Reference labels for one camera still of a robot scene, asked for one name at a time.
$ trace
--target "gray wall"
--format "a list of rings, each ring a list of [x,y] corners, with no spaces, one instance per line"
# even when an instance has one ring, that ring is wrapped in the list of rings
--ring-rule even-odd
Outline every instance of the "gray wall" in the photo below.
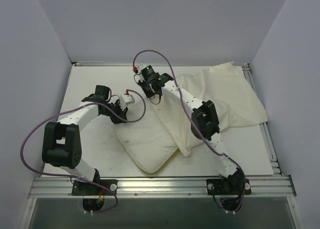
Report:
[[[22,140],[59,111],[71,64],[37,0],[0,0],[0,228],[18,227],[34,174],[21,163]],[[39,167],[40,130],[26,147]]]
[[[72,61],[175,65],[251,62],[284,1],[39,0]]]
[[[306,229],[319,228],[320,0],[286,0],[252,62],[257,91]]]

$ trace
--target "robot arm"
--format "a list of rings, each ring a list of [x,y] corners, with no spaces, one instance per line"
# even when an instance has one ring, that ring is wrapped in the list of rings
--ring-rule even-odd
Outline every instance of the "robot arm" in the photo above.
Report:
[[[89,166],[82,159],[82,146],[80,132],[95,117],[105,115],[110,117],[114,124],[124,123],[101,105],[89,105],[98,102],[108,106],[119,117],[127,119],[127,105],[135,103],[132,95],[121,95],[115,103],[109,103],[110,89],[97,85],[95,93],[84,98],[80,103],[82,109],[75,111],[67,117],[57,121],[48,122],[44,129],[42,161],[54,167],[60,167],[71,175],[85,178],[91,182],[100,179],[97,169]]]
[[[142,87],[147,98],[158,94],[159,96],[170,98],[181,106],[180,93],[170,75],[166,73],[160,75],[154,72],[150,65],[139,66],[135,73],[140,73],[138,85]],[[181,87],[180,90],[182,92],[184,107],[187,109],[187,113],[191,116],[192,121],[200,130],[201,134],[208,140],[217,153],[228,155],[228,151],[220,134],[219,119],[214,103],[210,100],[206,102],[202,101]],[[199,134],[192,125],[191,131],[195,137],[200,139]],[[237,171],[237,166],[226,156],[215,155],[214,158],[221,176],[227,178]]]

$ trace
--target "purple cable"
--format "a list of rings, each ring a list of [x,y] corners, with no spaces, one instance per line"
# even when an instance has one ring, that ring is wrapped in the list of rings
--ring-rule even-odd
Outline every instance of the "purple cable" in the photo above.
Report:
[[[174,73],[174,70],[173,70],[173,68],[172,68],[171,63],[170,63],[169,60],[166,58],[166,56],[163,55],[162,53],[160,53],[159,51],[156,51],[156,50],[152,50],[152,49],[142,50],[142,51],[138,52],[137,55],[135,55],[135,57],[134,57],[134,59],[133,59],[133,64],[132,64],[132,65],[133,65],[133,68],[135,68],[135,62],[136,62],[137,57],[138,57],[141,53],[144,53],[144,52],[152,52],[152,53],[159,54],[159,55],[162,56],[163,59],[167,62],[168,66],[169,66],[169,68],[170,68],[170,70],[171,70],[171,73],[172,73],[172,78],[173,78],[174,84],[175,84],[175,86],[176,86],[176,88],[178,89],[179,94],[180,94],[180,101],[181,101],[182,109],[183,109],[183,111],[184,111],[184,114],[186,115],[186,117],[187,117],[188,120],[190,121],[191,125],[193,126],[193,128],[195,129],[195,131],[198,133],[198,135],[200,136],[200,138],[202,139],[202,141],[207,145],[207,147],[208,147],[214,154],[216,154],[217,156],[220,156],[220,157],[224,156],[224,157],[228,158],[231,162],[233,162],[233,163],[240,169],[240,171],[242,172],[242,174],[243,174],[243,176],[244,176],[244,183],[246,183],[246,175],[245,175],[243,169],[241,168],[241,166],[240,166],[235,160],[233,160],[231,157],[229,157],[227,154],[225,154],[225,153],[218,153],[218,152],[210,145],[210,143],[205,139],[205,137],[202,135],[202,133],[200,132],[200,130],[198,129],[198,127],[196,126],[196,124],[192,121],[192,119],[191,119],[191,117],[189,116],[188,111],[187,111],[187,109],[186,109],[186,107],[185,107],[185,105],[184,105],[183,95],[182,95],[180,86],[178,85],[178,82],[177,82],[177,79],[176,79],[176,75],[175,75],[175,73]],[[241,207],[241,205],[242,205],[242,203],[243,203],[244,195],[245,195],[245,188],[243,188],[239,205],[238,205],[238,207],[234,210],[234,212],[237,212],[237,211],[240,209],[240,207]]]
[[[126,90],[127,92],[133,92],[135,94],[137,94],[141,99],[142,99],[142,102],[143,102],[143,106],[144,106],[144,109],[143,109],[143,113],[142,115],[136,119],[136,120],[125,120],[123,119],[122,117],[118,116],[115,112],[113,112],[109,107],[107,107],[106,105],[102,104],[102,103],[99,103],[99,102],[91,102],[91,103],[88,103],[86,105],[83,105],[83,106],[80,106],[78,108],[75,108],[75,109],[72,109],[72,110],[68,110],[68,111],[64,111],[64,112],[61,112],[59,114],[56,114],[56,115],[53,115],[53,116],[50,116],[49,118],[43,120],[42,122],[40,122],[38,125],[36,125],[29,133],[28,135],[25,137],[25,139],[23,140],[22,142],[22,145],[21,145],[21,148],[20,148],[20,159],[23,163],[23,165],[29,169],[30,171],[34,172],[34,173],[37,173],[37,174],[40,174],[40,175],[45,175],[45,176],[53,176],[53,177],[68,177],[68,178],[75,178],[75,179],[78,179],[78,180],[81,180],[83,182],[86,182],[86,183],[89,183],[91,185],[94,185],[94,186],[97,186],[97,187],[100,187],[101,189],[104,189],[106,191],[108,191],[109,193],[111,193],[114,198],[115,198],[115,204],[114,205],[111,205],[111,206],[108,206],[104,209],[101,209],[101,210],[98,210],[98,211],[94,211],[94,213],[102,213],[102,212],[106,212],[114,207],[116,207],[116,205],[118,204],[118,197],[116,196],[116,194],[111,191],[110,189],[106,188],[105,186],[103,185],[100,185],[98,183],[95,183],[93,181],[89,181],[85,178],[82,178],[82,177],[78,177],[76,175],[71,175],[71,174],[57,174],[57,173],[48,173],[48,172],[43,172],[43,171],[39,171],[39,170],[36,170],[34,168],[32,168],[30,165],[27,164],[26,160],[25,160],[25,157],[24,157],[24,149],[25,149],[25,145],[28,141],[28,139],[31,137],[31,135],[39,128],[41,127],[43,124],[45,124],[46,122],[54,119],[54,118],[57,118],[59,116],[62,116],[62,115],[65,115],[65,114],[69,114],[69,113],[73,113],[73,112],[76,112],[84,107],[88,107],[88,106],[92,106],[92,105],[99,105],[99,106],[102,106],[104,108],[106,108],[108,111],[110,111],[114,116],[116,116],[118,119],[126,122],[126,123],[135,123],[135,122],[138,122],[140,121],[144,115],[146,114],[146,110],[147,110],[147,105],[146,105],[146,102],[144,100],[144,98],[142,97],[142,95],[140,95],[137,91],[134,91],[134,90],[130,90],[130,89],[127,89]]]

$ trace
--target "purple hose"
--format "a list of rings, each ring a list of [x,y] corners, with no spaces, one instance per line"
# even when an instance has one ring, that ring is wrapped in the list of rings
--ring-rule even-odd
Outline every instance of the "purple hose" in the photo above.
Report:
[[[184,101],[183,101],[183,95],[182,95],[182,92],[181,92],[181,89],[180,89],[180,86],[178,85],[178,82],[177,82],[177,79],[176,79],[176,75],[174,73],[174,70],[171,66],[171,63],[169,62],[169,60],[165,57],[165,55],[163,55],[162,53],[156,51],[156,50],[152,50],[152,49],[147,49],[147,50],[142,50],[140,52],[138,52],[137,55],[135,55],[134,59],[133,59],[133,68],[135,68],[135,62],[136,62],[136,59],[137,57],[141,54],[141,53],[144,53],[144,52],[152,52],[152,53],[156,53],[156,54],[159,54],[160,56],[163,57],[163,59],[167,62],[170,70],[171,70],[171,73],[172,73],[172,77],[173,77],[173,81],[174,81],[174,84],[175,86],[177,87],[178,91],[179,91],[179,94],[180,94],[180,101],[181,101],[181,106],[182,106],[182,109],[184,111],[184,114],[186,115],[186,117],[188,118],[188,120],[190,121],[191,125],[193,126],[193,128],[195,129],[195,131],[198,133],[198,135],[200,136],[200,138],[203,140],[203,142],[207,145],[207,147],[214,153],[216,154],[217,156],[224,156],[226,158],[228,158],[231,162],[233,162],[239,169],[240,171],[242,172],[243,176],[244,176],[244,183],[246,183],[246,175],[243,171],[243,169],[241,168],[241,166],[235,161],[233,160],[231,157],[229,157],[227,154],[225,153],[218,153],[210,144],[209,142],[205,139],[205,137],[202,135],[202,133],[200,132],[200,130],[197,128],[196,124],[192,121],[191,117],[189,116],[188,114],[188,111],[184,105]],[[243,198],[244,198],[244,195],[245,195],[245,188],[243,188],[243,191],[242,191],[242,195],[241,195],[241,198],[240,198],[240,203],[238,205],[238,207],[234,210],[234,212],[237,212],[242,203],[243,203]]]
[[[99,103],[99,102],[91,102],[91,103],[88,103],[88,104],[86,104],[86,105],[84,105],[84,106],[80,106],[80,107],[78,107],[78,108],[75,108],[75,109],[72,109],[72,110],[68,110],[68,111],[64,111],[64,112],[61,112],[61,113],[59,113],[59,114],[50,116],[49,118],[43,120],[43,121],[40,122],[38,125],[36,125],[36,126],[28,133],[28,135],[25,137],[25,139],[23,140],[22,145],[21,145],[21,148],[20,148],[20,159],[21,159],[23,165],[24,165],[27,169],[29,169],[30,171],[32,171],[32,172],[34,172],[34,173],[38,173],[38,174],[40,174],[40,175],[54,176],[54,177],[68,177],[68,178],[79,179],[79,180],[81,180],[81,181],[83,181],[83,182],[86,182],[86,183],[89,183],[89,184],[91,184],[91,185],[100,187],[101,189],[104,189],[104,190],[108,191],[109,193],[111,193],[111,194],[114,196],[114,198],[115,198],[115,203],[114,203],[114,205],[108,206],[108,207],[103,208],[103,209],[98,210],[98,211],[94,211],[94,213],[102,213],[102,212],[106,212],[106,211],[114,208],[114,207],[118,204],[118,197],[117,197],[116,194],[115,194],[113,191],[111,191],[110,189],[106,188],[106,187],[103,186],[103,185],[100,185],[100,184],[98,184],[98,183],[95,183],[95,182],[93,182],[93,181],[89,181],[89,180],[87,180],[87,179],[85,179],[85,178],[82,178],[82,177],[81,177],[81,178],[78,178],[78,176],[76,176],[76,175],[47,173],[47,172],[43,172],[43,171],[36,170],[36,169],[32,168],[30,165],[27,164],[27,162],[26,162],[26,160],[25,160],[25,157],[24,157],[24,149],[25,149],[25,145],[26,145],[28,139],[31,137],[31,135],[32,135],[39,127],[41,127],[43,124],[45,124],[46,122],[49,122],[50,120],[52,120],[52,119],[54,119],[54,118],[57,118],[57,117],[59,117],[59,116],[62,116],[62,115],[65,115],[65,114],[69,114],[69,113],[73,113],[73,112],[76,112],[76,111],[78,111],[78,110],[80,110],[80,109],[82,109],[82,108],[84,108],[84,107],[88,107],[88,106],[92,106],[92,105],[99,105],[99,106],[102,106],[102,107],[106,108],[106,109],[109,110],[114,116],[116,116],[118,119],[120,119],[120,120],[122,120],[122,121],[124,121],[124,122],[126,122],[126,123],[135,123],[135,122],[140,121],[140,120],[144,117],[144,115],[146,114],[146,110],[147,110],[146,102],[145,102],[144,98],[143,98],[138,92],[136,92],[136,91],[134,91],[134,90],[130,90],[130,89],[127,89],[126,91],[127,91],[127,92],[133,92],[133,93],[137,94],[137,95],[142,99],[144,109],[143,109],[142,115],[141,115],[138,119],[136,119],[136,120],[125,120],[125,119],[123,119],[122,117],[118,116],[116,113],[114,113],[109,107],[107,107],[106,105],[104,105],[104,104],[102,104],[102,103]]]

